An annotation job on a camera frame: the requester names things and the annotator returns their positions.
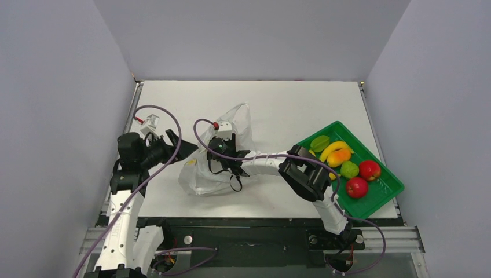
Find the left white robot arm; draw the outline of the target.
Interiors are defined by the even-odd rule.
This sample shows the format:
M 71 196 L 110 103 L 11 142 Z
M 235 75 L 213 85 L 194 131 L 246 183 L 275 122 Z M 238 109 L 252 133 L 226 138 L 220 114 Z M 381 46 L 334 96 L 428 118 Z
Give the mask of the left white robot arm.
M 171 245 L 173 233 L 164 224 L 147 226 L 135 236 L 149 170 L 160 163 L 182 161 L 198 149 L 171 129 L 166 130 L 166 137 L 169 144 L 151 131 L 145 138 L 129 132 L 117 139 L 119 159 L 110 180 L 109 223 L 99 259 L 84 277 L 145 277 L 156 249 Z

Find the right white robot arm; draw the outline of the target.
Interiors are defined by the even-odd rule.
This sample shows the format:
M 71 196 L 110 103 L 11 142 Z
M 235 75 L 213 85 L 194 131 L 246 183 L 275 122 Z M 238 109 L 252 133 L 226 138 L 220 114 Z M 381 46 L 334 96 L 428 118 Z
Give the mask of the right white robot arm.
M 219 162 L 223 171 L 231 173 L 239 183 L 241 177 L 282 177 L 300 198 L 312 202 L 327 231 L 330 245 L 342 247 L 349 241 L 350 234 L 346 228 L 349 221 L 338 202 L 340 176 L 335 170 L 300 145 L 294 145 L 285 152 L 257 153 L 238 150 L 234 136 L 229 140 L 213 137 L 205 146 L 208 161 Z M 338 183 L 335 188 L 330 174 L 334 175 Z

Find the white plastic bag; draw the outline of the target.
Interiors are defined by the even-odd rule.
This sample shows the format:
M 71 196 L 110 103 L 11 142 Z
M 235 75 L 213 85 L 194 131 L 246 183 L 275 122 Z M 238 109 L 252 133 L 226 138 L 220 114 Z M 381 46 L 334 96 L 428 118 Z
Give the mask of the white plastic bag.
M 239 150 L 256 151 L 252 139 L 252 123 L 248 103 L 235 105 L 222 116 L 215 119 L 220 123 L 227 121 L 232 125 L 236 134 L 236 146 Z M 240 184 L 228 171 L 221 171 L 222 166 L 217 161 L 208 161 L 207 151 L 202 145 L 194 151 L 182 167 L 178 184 L 189 195 L 206 197 L 223 195 L 240 189 Z

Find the long yellow fake banana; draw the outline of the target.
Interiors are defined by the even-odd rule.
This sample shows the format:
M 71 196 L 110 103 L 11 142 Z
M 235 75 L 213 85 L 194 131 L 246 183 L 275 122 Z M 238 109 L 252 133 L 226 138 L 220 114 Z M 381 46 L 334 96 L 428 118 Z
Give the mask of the long yellow fake banana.
M 343 149 L 343 148 L 347 148 L 349 150 L 351 150 L 352 154 L 354 153 L 354 151 L 352 150 L 352 148 L 344 141 L 335 141 L 333 142 L 332 144 L 328 145 L 321 153 L 320 155 L 320 161 L 321 162 L 326 162 L 326 159 L 327 159 L 327 156 L 332 153 L 333 151 L 337 151 L 337 150 L 340 150 L 340 149 Z

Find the orange yellow fake mango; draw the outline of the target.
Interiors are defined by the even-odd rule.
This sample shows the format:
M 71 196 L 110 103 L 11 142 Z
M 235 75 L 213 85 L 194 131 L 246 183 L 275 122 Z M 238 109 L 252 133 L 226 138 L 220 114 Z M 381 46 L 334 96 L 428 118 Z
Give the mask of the orange yellow fake mango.
M 327 165 L 331 168 L 339 167 L 344 162 L 351 159 L 352 152 L 347 148 L 343 148 L 337 151 L 333 151 L 327 156 Z

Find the green fake starfruit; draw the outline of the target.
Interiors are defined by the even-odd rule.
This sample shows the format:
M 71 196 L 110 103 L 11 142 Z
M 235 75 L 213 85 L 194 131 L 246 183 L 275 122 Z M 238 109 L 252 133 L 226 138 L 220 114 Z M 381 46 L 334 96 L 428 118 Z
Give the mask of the green fake starfruit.
M 320 135 L 311 141 L 310 150 L 314 153 L 322 152 L 330 144 L 330 141 L 329 136 Z

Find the green fake lime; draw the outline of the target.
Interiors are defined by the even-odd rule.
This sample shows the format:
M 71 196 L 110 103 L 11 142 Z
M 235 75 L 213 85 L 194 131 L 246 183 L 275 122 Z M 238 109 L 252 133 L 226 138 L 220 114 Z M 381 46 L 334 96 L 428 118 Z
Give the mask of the green fake lime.
M 343 162 L 340 167 L 341 176 L 347 179 L 357 177 L 359 172 L 359 166 L 351 161 Z

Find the small yellow fake banana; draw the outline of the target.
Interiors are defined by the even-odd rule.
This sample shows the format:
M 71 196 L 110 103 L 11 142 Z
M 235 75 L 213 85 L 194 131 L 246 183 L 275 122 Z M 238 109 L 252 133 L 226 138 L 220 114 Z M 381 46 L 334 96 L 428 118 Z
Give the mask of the small yellow fake banana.
M 315 158 L 317 158 L 318 160 L 320 160 L 320 158 L 317 156 L 317 154 L 312 149 L 309 150 L 309 153 L 311 155 L 313 155 Z M 336 174 L 329 173 L 329 178 L 331 179 L 331 181 L 334 181 L 334 180 L 336 180 L 337 175 L 339 175 L 339 173 L 336 173 Z

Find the red fake apple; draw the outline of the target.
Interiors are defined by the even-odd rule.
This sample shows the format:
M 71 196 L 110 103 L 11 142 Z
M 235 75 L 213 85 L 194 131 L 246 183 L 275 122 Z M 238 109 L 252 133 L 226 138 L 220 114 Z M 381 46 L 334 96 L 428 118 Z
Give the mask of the red fake apple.
M 382 168 L 374 160 L 365 160 L 359 164 L 359 176 L 366 181 L 377 180 L 382 173 Z
M 346 192 L 352 199 L 360 199 L 369 192 L 369 184 L 360 177 L 354 177 L 347 181 Z

